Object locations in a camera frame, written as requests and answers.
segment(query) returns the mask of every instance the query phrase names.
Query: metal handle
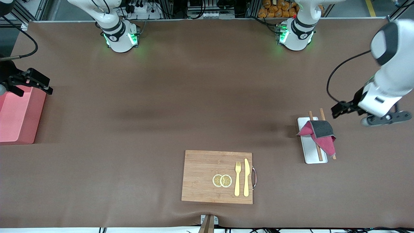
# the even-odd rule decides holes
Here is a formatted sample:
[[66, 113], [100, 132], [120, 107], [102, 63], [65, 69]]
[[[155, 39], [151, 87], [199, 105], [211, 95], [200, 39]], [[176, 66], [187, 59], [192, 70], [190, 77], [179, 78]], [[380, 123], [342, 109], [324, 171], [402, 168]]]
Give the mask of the metal handle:
[[252, 171], [253, 171], [253, 172], [254, 172], [254, 174], [255, 174], [255, 184], [253, 184], [253, 188], [252, 188], [252, 190], [255, 190], [256, 184], [258, 183], [258, 175], [257, 175], [257, 172], [256, 172], [255, 167], [253, 167], [253, 166], [252, 166]]

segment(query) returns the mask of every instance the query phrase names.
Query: fork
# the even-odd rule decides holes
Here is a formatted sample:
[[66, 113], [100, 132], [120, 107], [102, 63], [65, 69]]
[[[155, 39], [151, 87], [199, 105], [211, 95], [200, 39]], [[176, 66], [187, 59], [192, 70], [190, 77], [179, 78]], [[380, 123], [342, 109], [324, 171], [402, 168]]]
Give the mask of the fork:
[[240, 195], [240, 178], [239, 174], [241, 172], [240, 162], [236, 162], [236, 185], [234, 187], [234, 195], [238, 197]]

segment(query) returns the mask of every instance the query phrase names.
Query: gold knife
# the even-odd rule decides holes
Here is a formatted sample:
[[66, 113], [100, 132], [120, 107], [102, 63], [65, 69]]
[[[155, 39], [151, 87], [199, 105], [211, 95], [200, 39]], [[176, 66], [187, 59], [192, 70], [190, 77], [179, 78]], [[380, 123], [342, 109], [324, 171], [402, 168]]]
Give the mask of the gold knife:
[[244, 159], [244, 191], [243, 194], [245, 197], [249, 196], [249, 180], [248, 176], [250, 175], [250, 166], [247, 158]]

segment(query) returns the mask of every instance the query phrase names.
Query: brown table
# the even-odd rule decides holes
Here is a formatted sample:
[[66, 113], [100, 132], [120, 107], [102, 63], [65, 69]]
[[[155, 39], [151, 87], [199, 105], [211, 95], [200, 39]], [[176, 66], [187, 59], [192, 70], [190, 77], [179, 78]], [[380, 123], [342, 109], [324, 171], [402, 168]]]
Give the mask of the brown table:
[[[253, 20], [149, 22], [140, 47], [106, 48], [93, 23], [31, 23], [39, 51], [15, 61], [51, 79], [35, 144], [1, 148], [0, 227], [413, 227], [414, 121], [332, 120], [326, 80], [369, 49], [384, 19], [321, 20], [292, 52]], [[19, 35], [13, 54], [30, 41]], [[378, 69], [343, 66], [350, 100]], [[401, 108], [414, 111], [414, 94]], [[296, 119], [323, 107], [337, 160], [304, 163]], [[184, 150], [253, 153], [253, 205], [181, 201]]]

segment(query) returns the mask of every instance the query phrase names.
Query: white plate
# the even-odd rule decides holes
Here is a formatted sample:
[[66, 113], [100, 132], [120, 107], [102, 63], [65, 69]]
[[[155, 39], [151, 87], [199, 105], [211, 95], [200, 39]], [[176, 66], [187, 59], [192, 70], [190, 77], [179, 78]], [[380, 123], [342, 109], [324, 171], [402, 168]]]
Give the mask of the white plate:
[[[309, 121], [309, 117], [299, 117], [298, 118], [298, 125], [299, 131], [305, 126], [306, 122]], [[318, 151], [316, 150], [316, 143], [313, 141], [310, 135], [301, 136], [302, 141], [302, 148], [303, 154], [305, 156], [305, 163], [313, 164], [313, 163], [327, 163], [328, 158], [326, 153], [321, 149], [320, 152], [322, 153], [322, 161], [319, 161]]]

